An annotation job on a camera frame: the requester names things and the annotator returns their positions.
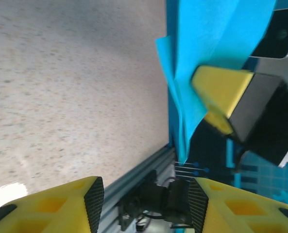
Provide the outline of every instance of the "granite surface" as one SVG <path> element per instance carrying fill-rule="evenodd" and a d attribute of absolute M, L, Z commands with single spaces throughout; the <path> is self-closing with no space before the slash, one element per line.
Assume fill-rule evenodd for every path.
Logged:
<path fill-rule="evenodd" d="M 0 189 L 91 175 L 108 186 L 167 143 L 164 8 L 0 0 Z"/>

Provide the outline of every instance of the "blue mat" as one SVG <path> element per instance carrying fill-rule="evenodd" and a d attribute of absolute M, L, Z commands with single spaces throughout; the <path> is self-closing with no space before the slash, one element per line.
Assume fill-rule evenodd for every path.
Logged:
<path fill-rule="evenodd" d="M 275 0 L 167 0 L 168 36 L 157 39 L 161 67 L 174 107 L 169 126 L 179 162 L 188 158 L 190 139 L 206 114 L 190 85 L 202 64 L 241 69 L 262 38 Z"/>

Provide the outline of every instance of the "blue towel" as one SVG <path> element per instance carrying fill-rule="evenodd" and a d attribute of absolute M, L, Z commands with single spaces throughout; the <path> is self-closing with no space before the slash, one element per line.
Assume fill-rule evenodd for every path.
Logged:
<path fill-rule="evenodd" d="M 177 127 L 170 130 L 181 164 L 206 114 L 190 84 L 195 69 L 241 69 L 264 35 L 274 5 L 275 0 L 167 0 L 168 36 L 157 39 L 156 46 L 177 110 Z"/>

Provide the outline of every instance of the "metal frame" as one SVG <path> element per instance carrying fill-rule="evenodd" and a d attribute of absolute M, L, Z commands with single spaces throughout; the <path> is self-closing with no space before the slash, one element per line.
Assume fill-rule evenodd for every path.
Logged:
<path fill-rule="evenodd" d="M 118 201 L 139 183 L 151 170 L 156 170 L 158 182 L 162 183 L 174 172 L 173 148 L 163 147 L 144 162 L 105 188 L 104 204 L 98 233 L 119 233 Z M 127 232 L 135 233 L 134 225 L 130 225 Z"/>

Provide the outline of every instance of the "speckled countertop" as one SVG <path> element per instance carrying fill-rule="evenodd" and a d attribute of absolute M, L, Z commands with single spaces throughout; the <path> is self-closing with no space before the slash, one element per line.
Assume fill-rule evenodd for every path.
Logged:
<path fill-rule="evenodd" d="M 0 0 L 0 190 L 108 186 L 164 146 L 164 34 L 163 0 Z"/>

